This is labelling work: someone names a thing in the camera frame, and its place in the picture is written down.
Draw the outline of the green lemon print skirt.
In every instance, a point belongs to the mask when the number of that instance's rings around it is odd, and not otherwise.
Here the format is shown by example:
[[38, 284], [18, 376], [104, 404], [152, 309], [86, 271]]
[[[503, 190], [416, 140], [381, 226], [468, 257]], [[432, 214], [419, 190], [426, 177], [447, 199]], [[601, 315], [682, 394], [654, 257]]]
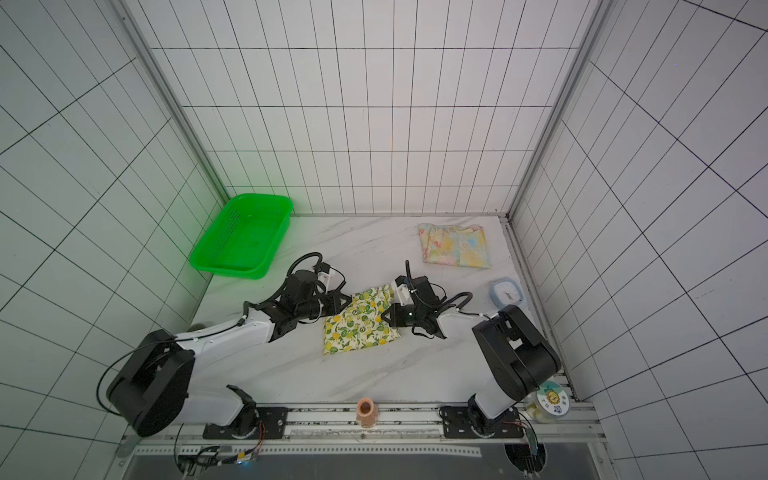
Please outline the green lemon print skirt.
[[383, 285], [355, 294], [341, 313], [323, 319], [323, 354], [386, 345], [401, 338], [381, 314], [390, 306], [393, 290]]

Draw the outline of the pastel floral skirt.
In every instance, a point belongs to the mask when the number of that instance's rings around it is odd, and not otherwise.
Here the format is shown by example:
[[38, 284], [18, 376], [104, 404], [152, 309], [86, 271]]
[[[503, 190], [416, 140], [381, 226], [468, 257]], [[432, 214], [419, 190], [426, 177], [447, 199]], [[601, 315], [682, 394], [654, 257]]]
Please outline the pastel floral skirt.
[[487, 269], [491, 267], [485, 232], [480, 225], [418, 226], [422, 261], [426, 264]]

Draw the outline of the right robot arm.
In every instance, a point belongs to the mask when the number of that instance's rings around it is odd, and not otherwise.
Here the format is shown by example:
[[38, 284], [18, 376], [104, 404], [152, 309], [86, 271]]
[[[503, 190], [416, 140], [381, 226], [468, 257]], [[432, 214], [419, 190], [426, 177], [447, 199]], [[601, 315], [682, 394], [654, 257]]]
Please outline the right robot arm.
[[443, 406], [443, 435], [447, 438], [522, 438], [533, 432], [518, 404], [561, 369], [555, 349], [516, 305], [492, 313], [468, 312], [473, 294], [435, 294], [427, 277], [408, 273], [390, 284], [390, 306], [381, 314], [393, 328], [415, 336], [447, 340], [472, 335], [491, 379], [465, 404]]

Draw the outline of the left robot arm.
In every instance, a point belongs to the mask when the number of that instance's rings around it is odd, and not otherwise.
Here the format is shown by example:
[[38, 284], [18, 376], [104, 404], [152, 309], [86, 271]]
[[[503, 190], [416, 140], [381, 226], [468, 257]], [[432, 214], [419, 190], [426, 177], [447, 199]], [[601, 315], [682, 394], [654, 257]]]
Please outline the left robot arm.
[[148, 334], [106, 389], [106, 408], [125, 419], [140, 437], [172, 425], [204, 425], [226, 438], [257, 434], [257, 403], [228, 379], [199, 385], [195, 376], [230, 356], [274, 343], [300, 324], [342, 312], [352, 299], [331, 281], [339, 272], [325, 262], [310, 270], [290, 270], [268, 299], [243, 304], [242, 314], [201, 330]]

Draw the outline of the blue rimmed container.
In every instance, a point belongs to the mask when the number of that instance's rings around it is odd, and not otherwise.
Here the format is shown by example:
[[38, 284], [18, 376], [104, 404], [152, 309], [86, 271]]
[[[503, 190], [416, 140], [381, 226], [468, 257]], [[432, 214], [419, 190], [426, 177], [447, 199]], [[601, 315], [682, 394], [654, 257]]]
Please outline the blue rimmed container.
[[497, 309], [506, 306], [526, 306], [526, 297], [519, 283], [511, 278], [498, 279], [490, 284], [489, 296]]

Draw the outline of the green plastic basket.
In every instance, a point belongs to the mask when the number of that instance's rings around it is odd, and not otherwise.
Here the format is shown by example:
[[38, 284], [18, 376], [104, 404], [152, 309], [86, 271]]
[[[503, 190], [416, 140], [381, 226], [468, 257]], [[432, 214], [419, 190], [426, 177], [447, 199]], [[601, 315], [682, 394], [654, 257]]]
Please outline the green plastic basket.
[[292, 200], [241, 194], [219, 212], [190, 254], [190, 265], [219, 276], [264, 277], [290, 225]]

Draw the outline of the right electronics board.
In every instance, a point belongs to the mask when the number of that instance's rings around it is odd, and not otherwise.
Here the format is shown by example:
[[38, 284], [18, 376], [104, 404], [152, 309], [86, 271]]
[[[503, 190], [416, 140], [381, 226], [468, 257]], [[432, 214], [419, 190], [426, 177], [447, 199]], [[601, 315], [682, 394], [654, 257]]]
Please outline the right electronics board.
[[521, 429], [524, 442], [506, 444], [505, 454], [510, 463], [526, 478], [538, 477], [546, 465], [546, 449], [539, 442], [535, 429], [527, 419], [521, 418], [512, 422], [512, 425]]

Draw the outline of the electronics board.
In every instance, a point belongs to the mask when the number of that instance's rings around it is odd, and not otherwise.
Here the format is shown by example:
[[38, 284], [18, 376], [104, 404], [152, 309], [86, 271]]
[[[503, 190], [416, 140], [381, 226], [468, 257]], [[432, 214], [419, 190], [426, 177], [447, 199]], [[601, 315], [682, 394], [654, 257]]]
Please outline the electronics board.
[[193, 455], [174, 455], [174, 463], [183, 476], [195, 476], [204, 471], [224, 466], [247, 463], [259, 453], [258, 447], [252, 447], [236, 453], [224, 455], [220, 445], [201, 448]]
[[546, 465], [546, 449], [539, 442], [535, 429], [527, 419], [521, 418], [512, 422], [512, 425], [521, 429], [524, 442], [506, 444], [505, 454], [510, 463], [526, 478], [538, 477]]

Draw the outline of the left electronics board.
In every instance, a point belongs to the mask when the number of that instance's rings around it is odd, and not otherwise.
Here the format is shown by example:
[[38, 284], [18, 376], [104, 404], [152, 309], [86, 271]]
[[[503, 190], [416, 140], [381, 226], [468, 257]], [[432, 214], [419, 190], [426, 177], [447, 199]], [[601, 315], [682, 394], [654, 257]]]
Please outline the left electronics board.
[[252, 447], [236, 453], [224, 455], [220, 445], [201, 448], [193, 455], [174, 455], [174, 463], [183, 476], [195, 476], [204, 471], [224, 466], [247, 463], [259, 453], [258, 447]]

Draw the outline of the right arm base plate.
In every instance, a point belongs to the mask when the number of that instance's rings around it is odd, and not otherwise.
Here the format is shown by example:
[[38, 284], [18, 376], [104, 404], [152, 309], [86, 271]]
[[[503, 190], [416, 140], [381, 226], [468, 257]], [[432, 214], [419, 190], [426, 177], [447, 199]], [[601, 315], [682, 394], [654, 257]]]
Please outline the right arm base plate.
[[470, 406], [442, 406], [439, 411], [443, 436], [447, 439], [521, 439], [524, 428], [519, 413], [507, 409], [496, 418], [488, 419]]

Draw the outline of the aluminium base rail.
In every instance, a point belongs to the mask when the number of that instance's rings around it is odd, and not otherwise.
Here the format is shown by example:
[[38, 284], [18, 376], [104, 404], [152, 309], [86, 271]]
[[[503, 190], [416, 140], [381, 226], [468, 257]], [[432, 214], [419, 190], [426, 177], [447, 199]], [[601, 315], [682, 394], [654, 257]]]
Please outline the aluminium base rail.
[[[471, 456], [484, 444], [523, 443], [521, 439], [447, 439], [443, 436], [439, 409], [458, 404], [380, 403], [376, 425], [362, 428], [356, 420], [352, 404], [266, 404], [259, 407], [288, 408], [286, 427], [276, 440], [206, 440], [201, 425], [172, 426], [160, 433], [139, 438], [130, 436], [118, 447], [116, 456], [193, 455], [201, 448], [220, 445], [229, 455], [258, 447], [254, 458], [268, 454], [362, 454], [417, 453]], [[604, 443], [607, 437], [595, 409], [587, 403], [571, 406], [561, 420], [541, 423], [517, 407], [520, 415], [533, 426], [541, 444]]]

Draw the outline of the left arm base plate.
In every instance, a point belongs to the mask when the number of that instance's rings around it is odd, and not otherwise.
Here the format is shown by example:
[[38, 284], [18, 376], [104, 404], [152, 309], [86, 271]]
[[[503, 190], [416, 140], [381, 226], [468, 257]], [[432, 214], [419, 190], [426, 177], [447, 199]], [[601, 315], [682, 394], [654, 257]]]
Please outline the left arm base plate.
[[226, 426], [207, 424], [202, 437], [206, 440], [276, 440], [283, 437], [288, 408], [244, 407]]

